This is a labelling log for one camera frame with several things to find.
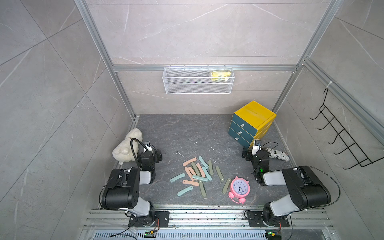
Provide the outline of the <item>pink alarm clock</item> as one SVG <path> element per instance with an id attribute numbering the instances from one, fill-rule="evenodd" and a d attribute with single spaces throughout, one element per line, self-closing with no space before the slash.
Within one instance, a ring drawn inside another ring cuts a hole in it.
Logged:
<path id="1" fill-rule="evenodd" d="M 243 205 L 246 202 L 246 197 L 249 195 L 250 190 L 249 181 L 236 176 L 230 184 L 228 196 L 234 203 Z"/>

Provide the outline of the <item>pink fruit knife pair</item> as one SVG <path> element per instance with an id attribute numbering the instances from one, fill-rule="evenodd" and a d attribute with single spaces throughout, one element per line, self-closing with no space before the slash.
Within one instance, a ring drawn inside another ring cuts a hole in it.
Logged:
<path id="1" fill-rule="evenodd" d="M 196 175 L 196 172 L 192 167 L 188 167 L 189 171 L 191 172 L 192 175 Z"/>
<path id="2" fill-rule="evenodd" d="M 186 171 L 187 175 L 189 176 L 189 178 L 191 179 L 191 181 L 194 181 L 195 179 L 193 178 L 193 175 L 192 175 L 192 173 L 190 172 L 190 170 L 189 170 L 188 167 L 185 167 L 185 171 Z"/>

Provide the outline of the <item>yellow teal drawer cabinet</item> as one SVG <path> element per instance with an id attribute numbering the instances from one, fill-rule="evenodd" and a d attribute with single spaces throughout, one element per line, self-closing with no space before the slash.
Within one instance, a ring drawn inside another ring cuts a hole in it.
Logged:
<path id="1" fill-rule="evenodd" d="M 261 140 L 277 114 L 252 101 L 233 113 L 229 135 L 241 146 L 251 149 L 255 140 Z"/>

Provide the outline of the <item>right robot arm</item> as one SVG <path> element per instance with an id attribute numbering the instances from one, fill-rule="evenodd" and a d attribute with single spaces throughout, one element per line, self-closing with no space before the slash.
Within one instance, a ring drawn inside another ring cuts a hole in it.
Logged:
<path id="1" fill-rule="evenodd" d="M 252 174 L 259 185 L 285 186 L 288 190 L 284 197 L 264 205 L 262 221 L 266 226 L 274 227 L 291 213 L 331 204 L 331 193 L 311 167 L 270 171 L 269 153 L 263 148 L 254 155 L 251 150 L 243 148 L 242 158 L 252 163 Z"/>

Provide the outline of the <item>olive fruit knife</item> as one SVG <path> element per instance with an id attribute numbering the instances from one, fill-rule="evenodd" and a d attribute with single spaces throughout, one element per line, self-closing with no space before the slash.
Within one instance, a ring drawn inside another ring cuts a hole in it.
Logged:
<path id="1" fill-rule="evenodd" d="M 229 186 L 230 186 L 230 183 L 232 182 L 232 179 L 231 178 L 228 178 L 224 184 L 224 187 L 222 189 L 222 193 L 223 194 L 226 194 L 228 189 L 229 189 Z"/>
<path id="2" fill-rule="evenodd" d="M 200 187 L 202 196 L 205 198 L 207 196 L 207 192 L 205 190 L 203 181 L 199 181 L 199 187 Z"/>
<path id="3" fill-rule="evenodd" d="M 219 176 L 221 182 L 223 182 L 225 179 L 224 179 L 224 176 L 223 176 L 223 174 L 222 174 L 221 169 L 220 169 L 219 166 L 216 166 L 216 171 L 217 171 L 217 174 L 218 174 L 218 176 Z"/>
<path id="4" fill-rule="evenodd" d="M 211 160 L 209 160 L 208 165 L 209 165 L 210 175 L 212 176 L 214 174 L 213 162 Z"/>

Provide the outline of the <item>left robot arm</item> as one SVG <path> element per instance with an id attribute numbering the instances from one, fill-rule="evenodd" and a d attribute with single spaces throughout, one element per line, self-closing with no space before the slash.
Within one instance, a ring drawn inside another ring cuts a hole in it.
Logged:
<path id="1" fill-rule="evenodd" d="M 139 167 L 112 170 L 99 196 L 101 207 L 109 211 L 126 211 L 143 227 L 160 226 L 154 206 L 140 197 L 140 186 L 155 181 L 155 164 L 163 160 L 162 153 L 149 146 L 137 156 Z"/>

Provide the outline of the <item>pink fruit knife left pair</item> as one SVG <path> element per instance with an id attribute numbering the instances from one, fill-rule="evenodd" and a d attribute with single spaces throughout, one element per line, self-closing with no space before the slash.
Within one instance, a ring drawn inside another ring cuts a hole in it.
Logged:
<path id="1" fill-rule="evenodd" d="M 191 181 L 194 181 L 195 179 L 193 178 L 193 175 L 192 175 L 192 173 L 190 172 L 190 170 L 189 170 L 188 167 L 185 167 L 185 171 L 186 171 L 187 175 L 189 176 L 189 178 L 191 179 Z"/>

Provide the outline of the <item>yellow item in basket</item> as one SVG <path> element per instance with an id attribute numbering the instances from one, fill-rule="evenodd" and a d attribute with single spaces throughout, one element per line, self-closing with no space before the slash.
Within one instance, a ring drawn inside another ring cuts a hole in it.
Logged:
<path id="1" fill-rule="evenodd" d="M 211 71 L 209 72 L 209 78 L 212 81 L 225 81 L 227 82 L 232 77 L 231 71 Z"/>

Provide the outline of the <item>white plush dog toy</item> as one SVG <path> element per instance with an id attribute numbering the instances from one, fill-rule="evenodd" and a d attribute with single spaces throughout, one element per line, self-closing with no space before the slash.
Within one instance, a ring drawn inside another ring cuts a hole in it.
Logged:
<path id="1" fill-rule="evenodd" d="M 113 157 L 119 162 L 119 165 L 135 161 L 134 153 L 131 149 L 132 138 L 136 138 L 139 141 L 142 141 L 142 132 L 138 128 L 132 129 L 128 132 L 126 138 L 112 152 Z"/>

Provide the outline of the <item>teal fruit knife upper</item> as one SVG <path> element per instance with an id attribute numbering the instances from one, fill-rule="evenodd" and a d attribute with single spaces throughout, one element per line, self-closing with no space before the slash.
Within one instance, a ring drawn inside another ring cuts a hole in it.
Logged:
<path id="1" fill-rule="evenodd" d="M 203 159 L 201 156 L 199 156 L 199 161 L 201 162 L 201 164 L 202 164 L 206 169 L 209 168 L 209 165 L 204 161 L 204 159 Z"/>

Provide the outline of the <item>teal fruit knife centre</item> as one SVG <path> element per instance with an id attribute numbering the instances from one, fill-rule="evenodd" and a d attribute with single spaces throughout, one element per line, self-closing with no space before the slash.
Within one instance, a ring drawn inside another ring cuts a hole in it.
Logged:
<path id="1" fill-rule="evenodd" d="M 207 168 L 206 168 L 206 167 L 202 167 L 202 169 L 203 169 L 203 171 L 204 171 L 204 173 L 205 173 L 206 178 L 207 178 L 209 181 L 211 181 L 211 180 L 212 180 L 212 177 L 211 177 L 211 175 L 209 174 Z"/>

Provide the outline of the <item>olive fruit knife bottom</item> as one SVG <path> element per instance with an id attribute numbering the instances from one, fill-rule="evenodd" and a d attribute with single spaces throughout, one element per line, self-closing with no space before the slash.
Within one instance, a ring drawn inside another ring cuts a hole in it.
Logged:
<path id="1" fill-rule="evenodd" d="M 207 192 L 205 190 L 203 181 L 199 181 L 199 187 L 200 187 L 202 196 L 205 198 L 207 196 Z"/>

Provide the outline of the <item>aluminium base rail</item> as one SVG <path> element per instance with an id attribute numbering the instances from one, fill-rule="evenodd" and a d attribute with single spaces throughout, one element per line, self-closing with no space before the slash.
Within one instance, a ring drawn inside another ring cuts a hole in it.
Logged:
<path id="1" fill-rule="evenodd" d="M 140 225 L 119 211 L 91 210 L 79 240 L 337 240 L 325 209 L 304 210 L 274 227 L 262 206 L 156 205 L 159 223 Z"/>

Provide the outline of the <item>teal fruit knife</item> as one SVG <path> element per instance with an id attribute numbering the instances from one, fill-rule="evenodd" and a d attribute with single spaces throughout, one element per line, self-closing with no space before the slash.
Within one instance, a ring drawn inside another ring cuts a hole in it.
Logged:
<path id="1" fill-rule="evenodd" d="M 199 161 L 201 162 L 201 164 L 202 164 L 206 169 L 209 168 L 209 165 L 204 161 L 204 159 L 203 159 L 201 156 L 199 156 Z"/>
<path id="2" fill-rule="evenodd" d="M 188 193 L 189 191 L 192 191 L 194 189 L 193 186 L 188 186 L 182 190 L 180 190 L 178 193 L 177 193 L 177 196 L 178 197 L 181 197 L 182 195 L 184 195 L 185 193 Z"/>
<path id="3" fill-rule="evenodd" d="M 196 176 L 196 175 L 193 175 L 193 179 L 198 180 L 198 181 L 203 181 L 203 182 L 208 182 L 209 181 L 208 178 L 200 177 L 200 176 Z"/>
<path id="4" fill-rule="evenodd" d="M 206 178 L 207 178 L 209 181 L 211 181 L 211 180 L 212 180 L 212 177 L 211 177 L 211 175 L 209 174 L 207 168 L 206 168 L 206 167 L 202 167 L 202 169 L 203 169 L 203 171 L 204 171 L 204 173 L 205 173 Z"/>
<path id="5" fill-rule="evenodd" d="M 185 173 L 179 174 L 179 175 L 177 175 L 177 176 L 171 178 L 171 179 L 170 179 L 170 182 L 171 182 L 171 183 L 174 183 L 175 181 L 177 181 L 177 180 L 179 180 L 179 179 L 182 179 L 182 178 L 184 178 L 185 176 L 186 176 Z"/>

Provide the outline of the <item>white patterned toy shoe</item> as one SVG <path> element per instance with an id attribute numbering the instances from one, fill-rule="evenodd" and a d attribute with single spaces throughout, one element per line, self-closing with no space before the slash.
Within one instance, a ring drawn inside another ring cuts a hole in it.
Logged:
<path id="1" fill-rule="evenodd" d="M 270 159 L 277 159 L 285 162 L 290 161 L 288 154 L 285 152 L 271 149 L 271 148 L 265 148 L 265 151 L 267 151 Z"/>

